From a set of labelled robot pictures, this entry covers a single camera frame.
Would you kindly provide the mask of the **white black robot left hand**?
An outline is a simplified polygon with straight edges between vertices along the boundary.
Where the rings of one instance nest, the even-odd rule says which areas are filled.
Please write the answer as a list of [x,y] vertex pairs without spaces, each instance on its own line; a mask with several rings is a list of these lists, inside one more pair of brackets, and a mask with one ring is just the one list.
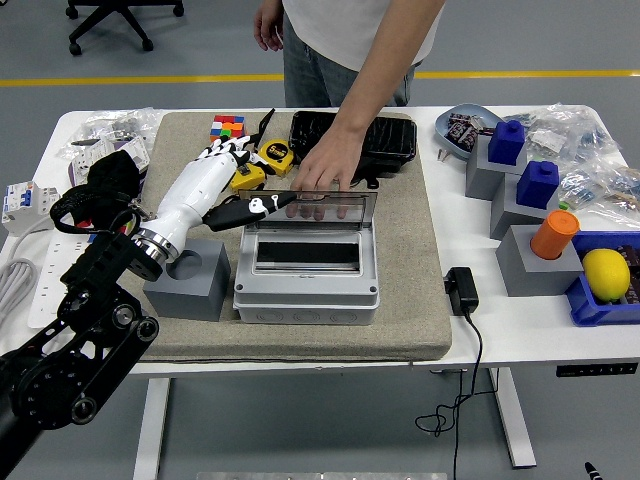
[[292,191],[260,196],[220,205],[215,202],[240,166],[269,164],[245,146],[259,141],[257,134],[215,140],[189,162],[162,199],[156,218],[140,224],[134,242],[158,263],[172,262],[183,252],[190,229],[207,225],[224,231],[257,222],[295,201]]

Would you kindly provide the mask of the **person's left hand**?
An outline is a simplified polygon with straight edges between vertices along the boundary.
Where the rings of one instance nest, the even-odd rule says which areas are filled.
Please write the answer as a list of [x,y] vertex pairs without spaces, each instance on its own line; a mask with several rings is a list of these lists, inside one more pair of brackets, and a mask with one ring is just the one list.
[[293,191],[348,192],[362,152],[365,130],[331,126],[299,166]]

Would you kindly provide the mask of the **person's right hand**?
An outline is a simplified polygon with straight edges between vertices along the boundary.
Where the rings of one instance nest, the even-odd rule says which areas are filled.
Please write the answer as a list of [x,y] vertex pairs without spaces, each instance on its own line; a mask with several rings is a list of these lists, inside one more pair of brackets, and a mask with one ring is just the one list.
[[283,45],[284,7],[281,0],[264,0],[253,20],[254,39],[263,51],[278,52]]

